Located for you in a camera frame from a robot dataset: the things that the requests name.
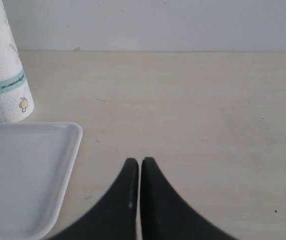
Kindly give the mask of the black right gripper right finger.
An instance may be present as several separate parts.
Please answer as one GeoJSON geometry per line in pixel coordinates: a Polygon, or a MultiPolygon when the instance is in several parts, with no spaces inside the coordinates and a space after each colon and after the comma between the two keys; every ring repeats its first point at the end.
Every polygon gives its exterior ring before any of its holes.
{"type": "Polygon", "coordinates": [[[140,215],[145,240],[235,239],[191,208],[152,157],[142,161],[140,215]]]}

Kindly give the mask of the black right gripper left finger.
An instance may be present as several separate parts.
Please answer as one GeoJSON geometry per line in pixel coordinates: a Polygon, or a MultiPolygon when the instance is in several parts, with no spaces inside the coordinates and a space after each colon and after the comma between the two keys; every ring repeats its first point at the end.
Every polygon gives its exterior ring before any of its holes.
{"type": "Polygon", "coordinates": [[[139,165],[125,160],[118,176],[101,199],[53,240],[135,240],[139,165]]]}

